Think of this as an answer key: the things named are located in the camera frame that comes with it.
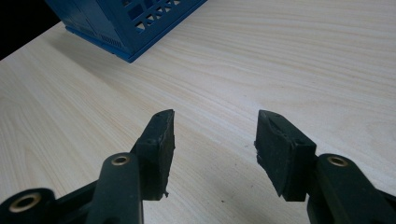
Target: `bolt hole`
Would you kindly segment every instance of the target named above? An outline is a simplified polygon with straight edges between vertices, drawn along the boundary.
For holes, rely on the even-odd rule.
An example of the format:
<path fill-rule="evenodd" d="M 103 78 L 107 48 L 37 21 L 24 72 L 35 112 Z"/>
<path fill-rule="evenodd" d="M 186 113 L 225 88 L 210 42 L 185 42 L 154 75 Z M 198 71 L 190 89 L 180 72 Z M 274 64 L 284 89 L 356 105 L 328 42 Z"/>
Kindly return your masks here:
<path fill-rule="evenodd" d="M 126 156 L 118 156 L 117 158 L 113 159 L 111 163 L 113 165 L 123 165 L 129 161 L 129 157 Z"/>
<path fill-rule="evenodd" d="M 9 207 L 9 211 L 13 213 L 20 213 L 26 211 L 38 204 L 40 200 L 41 195 L 39 193 L 23 195 L 11 204 L 11 206 Z"/>
<path fill-rule="evenodd" d="M 336 166 L 347 166 L 347 161 L 340 158 L 340 157 L 328 157 L 327 160 L 329 161 L 329 163 L 336 165 Z"/>

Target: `black plastic bracket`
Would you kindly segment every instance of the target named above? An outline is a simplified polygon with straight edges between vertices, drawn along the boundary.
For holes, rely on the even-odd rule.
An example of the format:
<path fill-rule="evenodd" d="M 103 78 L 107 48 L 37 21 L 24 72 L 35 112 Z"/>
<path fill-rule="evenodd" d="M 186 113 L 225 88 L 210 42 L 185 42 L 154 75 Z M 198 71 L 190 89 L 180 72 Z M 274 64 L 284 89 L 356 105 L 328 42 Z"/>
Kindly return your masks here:
<path fill-rule="evenodd" d="M 277 113 L 259 112 L 257 161 L 288 202 L 309 194 L 311 223 L 396 223 L 395 197 L 376 189 L 350 159 L 316 145 Z"/>
<path fill-rule="evenodd" d="M 130 153 L 107 158 L 99 179 L 55 200 L 28 189 L 0 204 L 1 224 L 140 224 L 142 200 L 159 201 L 175 149 L 173 110 L 154 115 Z"/>

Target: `wooden table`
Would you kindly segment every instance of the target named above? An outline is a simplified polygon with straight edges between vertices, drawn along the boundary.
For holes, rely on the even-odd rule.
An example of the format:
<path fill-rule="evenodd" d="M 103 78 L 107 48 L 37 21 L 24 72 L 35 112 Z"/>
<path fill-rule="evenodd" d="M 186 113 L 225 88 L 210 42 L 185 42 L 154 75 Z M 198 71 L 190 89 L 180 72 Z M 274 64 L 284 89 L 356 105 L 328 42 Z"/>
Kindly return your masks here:
<path fill-rule="evenodd" d="M 259 109 L 396 195 L 396 2 L 209 0 L 134 63 L 57 24 L 0 62 L 0 201 L 97 179 L 176 111 L 169 198 L 146 223 L 307 223 L 256 162 Z"/>

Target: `dark background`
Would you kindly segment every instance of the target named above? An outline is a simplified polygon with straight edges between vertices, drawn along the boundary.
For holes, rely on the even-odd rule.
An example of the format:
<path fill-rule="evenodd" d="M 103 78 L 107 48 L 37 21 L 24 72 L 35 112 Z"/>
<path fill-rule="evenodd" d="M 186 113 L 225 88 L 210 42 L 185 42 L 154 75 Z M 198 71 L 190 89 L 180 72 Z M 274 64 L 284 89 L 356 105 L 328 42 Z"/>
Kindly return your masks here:
<path fill-rule="evenodd" d="M 2 0 L 1 5 L 0 60 L 60 21 L 44 0 Z"/>

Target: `blue plastic crate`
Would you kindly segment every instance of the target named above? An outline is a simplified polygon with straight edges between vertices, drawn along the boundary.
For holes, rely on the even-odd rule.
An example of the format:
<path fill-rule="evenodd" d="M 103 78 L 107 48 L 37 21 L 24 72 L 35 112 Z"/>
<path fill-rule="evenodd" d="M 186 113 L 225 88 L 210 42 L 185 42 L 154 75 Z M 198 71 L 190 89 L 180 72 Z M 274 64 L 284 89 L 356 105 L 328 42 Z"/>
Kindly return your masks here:
<path fill-rule="evenodd" d="M 206 0 L 46 0 L 66 29 L 131 63 Z"/>

